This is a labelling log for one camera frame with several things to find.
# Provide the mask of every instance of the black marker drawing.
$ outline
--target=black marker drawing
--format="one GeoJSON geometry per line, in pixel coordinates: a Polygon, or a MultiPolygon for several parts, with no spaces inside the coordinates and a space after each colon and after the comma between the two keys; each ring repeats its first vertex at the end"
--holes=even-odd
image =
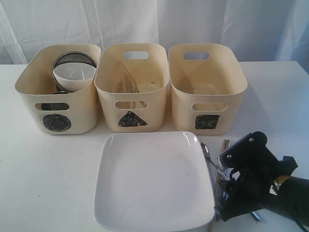
{"type": "Polygon", "coordinates": [[[195,129],[216,129],[220,115],[198,115],[195,119],[195,129]]]}
{"type": "Polygon", "coordinates": [[[66,131],[71,127],[71,121],[59,114],[45,115],[43,117],[44,126],[50,131],[66,131]]]}
{"type": "Polygon", "coordinates": [[[139,127],[148,125],[143,119],[129,111],[118,122],[119,127],[139,127]]]}

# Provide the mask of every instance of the white backdrop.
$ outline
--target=white backdrop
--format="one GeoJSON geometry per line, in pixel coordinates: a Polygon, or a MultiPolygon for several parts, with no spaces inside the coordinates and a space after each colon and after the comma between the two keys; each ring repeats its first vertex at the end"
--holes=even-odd
{"type": "Polygon", "coordinates": [[[297,60],[309,72],[308,0],[0,0],[0,64],[52,44],[219,43],[239,61],[297,60]]]}

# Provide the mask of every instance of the black triangle label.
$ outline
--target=black triangle label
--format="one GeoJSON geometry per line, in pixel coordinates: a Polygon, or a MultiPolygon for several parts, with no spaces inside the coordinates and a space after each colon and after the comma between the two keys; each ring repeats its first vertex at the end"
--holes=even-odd
{"type": "Polygon", "coordinates": [[[119,127],[139,127],[148,125],[143,119],[138,117],[132,111],[129,111],[118,122],[119,127]]]}

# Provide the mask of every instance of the black circle label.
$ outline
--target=black circle label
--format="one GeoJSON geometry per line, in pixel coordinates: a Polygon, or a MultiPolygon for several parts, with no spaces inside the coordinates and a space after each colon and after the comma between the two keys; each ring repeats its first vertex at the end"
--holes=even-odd
{"type": "Polygon", "coordinates": [[[44,126],[50,131],[66,131],[71,127],[71,121],[59,114],[45,115],[43,117],[44,126]]]}

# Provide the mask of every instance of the cream storage bin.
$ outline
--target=cream storage bin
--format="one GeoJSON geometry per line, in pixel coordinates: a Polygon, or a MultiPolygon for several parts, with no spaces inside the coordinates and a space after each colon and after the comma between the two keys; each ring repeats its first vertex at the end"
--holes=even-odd
{"type": "Polygon", "coordinates": [[[232,127],[248,83],[228,47],[213,43],[173,46],[169,71],[177,130],[223,134],[232,127]]]}
{"type": "Polygon", "coordinates": [[[57,92],[53,64],[60,55],[72,51],[86,53],[96,64],[99,62],[101,49],[95,45],[53,45],[37,53],[15,84],[37,126],[47,134],[84,133],[97,123],[99,107],[94,80],[77,92],[53,95],[57,92]]]}
{"type": "Polygon", "coordinates": [[[115,132],[150,132],[164,120],[168,60],[154,43],[120,43],[103,52],[95,85],[107,125],[115,132]]]}

